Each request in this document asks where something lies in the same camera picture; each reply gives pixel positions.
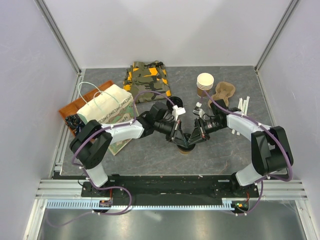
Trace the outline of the brown paper coffee cup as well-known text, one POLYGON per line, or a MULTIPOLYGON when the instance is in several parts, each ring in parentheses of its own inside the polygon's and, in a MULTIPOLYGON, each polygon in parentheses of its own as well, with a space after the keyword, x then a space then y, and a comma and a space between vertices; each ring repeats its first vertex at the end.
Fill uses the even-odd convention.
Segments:
POLYGON ((182 154, 182 155, 188 155, 189 153, 192 152, 192 148, 178 148, 179 152, 182 154))

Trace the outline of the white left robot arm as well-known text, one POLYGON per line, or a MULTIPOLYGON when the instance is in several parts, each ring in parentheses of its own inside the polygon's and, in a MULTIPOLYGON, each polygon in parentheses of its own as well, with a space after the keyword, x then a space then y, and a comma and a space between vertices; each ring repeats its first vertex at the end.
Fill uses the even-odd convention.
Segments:
POLYGON ((168 112, 166 104, 156 102, 150 110, 127 122, 100 124, 95 119, 90 120, 75 136, 69 148, 73 152, 73 158, 81 162, 95 194, 104 197, 110 191, 108 175, 102 166, 102 160, 110 145, 124 140, 145 138, 157 131, 164 134, 168 142, 183 148, 188 147, 188 140, 184 136, 179 119, 179 116, 186 113, 185 108, 173 105, 173 120, 165 119, 168 112))

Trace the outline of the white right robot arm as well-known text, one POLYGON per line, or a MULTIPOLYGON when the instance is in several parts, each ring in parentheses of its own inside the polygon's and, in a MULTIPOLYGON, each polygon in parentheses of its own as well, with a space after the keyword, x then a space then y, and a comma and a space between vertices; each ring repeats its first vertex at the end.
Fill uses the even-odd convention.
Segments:
POLYGON ((235 197, 242 196, 247 186, 264 177, 275 177, 275 173, 286 169, 290 181, 293 176, 294 163, 286 131, 281 126, 261 124, 246 116, 238 108, 227 108, 223 100, 211 104, 213 116, 204 119, 202 104, 197 102, 192 113, 197 116, 194 130, 188 139, 189 145, 196 145, 210 139, 210 134, 229 128, 239 132, 250 141, 251 163, 242 170, 232 174, 233 181, 229 191, 235 197))

